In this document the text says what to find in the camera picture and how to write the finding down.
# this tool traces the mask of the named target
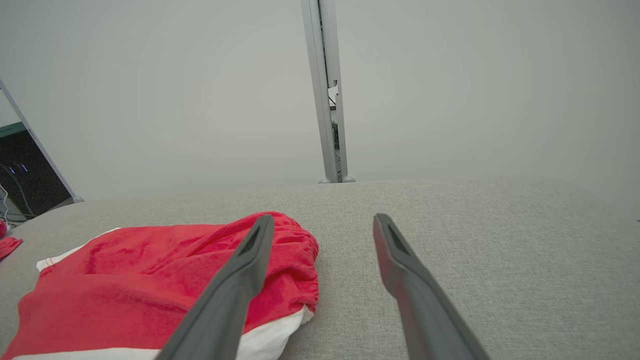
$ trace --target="gray fabric surface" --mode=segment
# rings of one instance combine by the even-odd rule
[[[320,303],[282,359],[406,359],[372,218],[389,214],[494,360],[637,359],[640,224],[539,178],[309,185],[85,202],[16,229],[0,263],[0,351],[35,263],[114,227],[220,224],[281,211],[318,240]]]

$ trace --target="white fabric edge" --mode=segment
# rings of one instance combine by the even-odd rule
[[[243,334],[236,360],[276,360],[284,351],[289,336],[314,313],[304,305],[299,311],[273,320]],[[147,348],[102,348],[98,350],[21,355],[13,360],[153,360],[160,350]]]
[[[111,229],[111,230],[109,230],[109,231],[105,231],[104,233],[102,233],[102,234],[100,234],[100,235],[96,236],[96,237],[95,237],[95,238],[93,238],[93,239],[99,238],[99,237],[101,237],[102,235],[104,235],[104,234],[106,234],[106,233],[110,233],[111,231],[118,230],[118,229],[121,229],[121,227],[116,227],[115,229]],[[73,249],[71,249],[71,250],[67,251],[66,253],[64,253],[64,254],[62,254],[62,255],[53,256],[53,257],[51,257],[51,258],[46,258],[46,259],[44,259],[44,260],[40,260],[40,261],[38,261],[38,262],[36,263],[36,268],[38,269],[38,271],[39,271],[39,272],[41,272],[42,270],[44,270],[44,269],[48,268],[49,266],[52,266],[52,265],[53,265],[53,264],[55,264],[55,263],[59,263],[60,261],[62,261],[62,259],[66,258],[67,256],[69,256],[69,255],[73,254],[74,252],[76,252],[76,251],[80,250],[83,246],[85,246],[86,244],[88,244],[88,243],[89,243],[89,241],[88,241],[88,242],[86,242],[86,243],[84,243],[84,244],[82,244],[82,245],[80,245],[80,246],[78,246],[78,247],[76,247],[76,248],[73,248]]]

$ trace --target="red fabric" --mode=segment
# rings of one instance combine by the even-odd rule
[[[22,239],[12,238],[11,236],[0,240],[0,260],[11,254],[21,242]]]
[[[99,236],[40,273],[18,305],[20,327],[2,360],[98,348],[161,348],[264,213],[228,225],[134,227]],[[275,235],[262,291],[244,331],[315,309],[316,239],[271,213]]]

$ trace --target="red and white garment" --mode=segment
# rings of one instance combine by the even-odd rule
[[[20,327],[1,360],[151,360],[255,220],[108,231],[39,261],[20,300]],[[318,300],[316,239],[293,219],[275,223],[262,291],[251,301],[237,359],[277,359]]]

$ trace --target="gathered red fabric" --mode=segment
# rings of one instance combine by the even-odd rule
[[[20,327],[2,360],[26,354],[102,348],[160,349],[258,213],[227,225],[117,229],[44,268],[19,302]],[[316,239],[281,213],[262,291],[244,333],[301,311],[315,311]]]
[[[15,250],[15,248],[20,245],[20,243],[22,243],[22,239],[16,239],[11,236],[0,240],[0,260],[6,258],[7,255],[11,254]]]

